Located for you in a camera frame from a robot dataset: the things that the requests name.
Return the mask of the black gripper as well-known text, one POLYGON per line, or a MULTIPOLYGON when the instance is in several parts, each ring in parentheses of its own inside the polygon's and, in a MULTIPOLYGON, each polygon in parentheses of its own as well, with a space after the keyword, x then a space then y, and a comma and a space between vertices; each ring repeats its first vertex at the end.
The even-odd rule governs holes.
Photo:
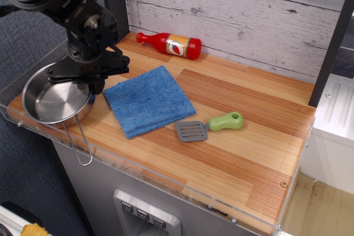
POLYGON ((107 77, 128 73, 129 63, 130 59, 119 51, 104 50, 90 58, 83 58, 74 51, 47 66, 44 73, 51 83, 72 81, 79 90, 89 90, 91 87, 92 93, 99 95, 103 92, 107 77))

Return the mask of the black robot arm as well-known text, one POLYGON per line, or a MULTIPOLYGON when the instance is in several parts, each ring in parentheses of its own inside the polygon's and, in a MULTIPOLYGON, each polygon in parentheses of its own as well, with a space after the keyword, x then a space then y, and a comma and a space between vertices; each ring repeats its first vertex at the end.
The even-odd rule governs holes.
POLYGON ((41 12, 67 32, 67 54, 45 70, 50 83, 84 83, 102 93, 108 76, 129 71, 130 59, 116 47, 118 23, 97 0, 8 0, 10 12, 41 12))

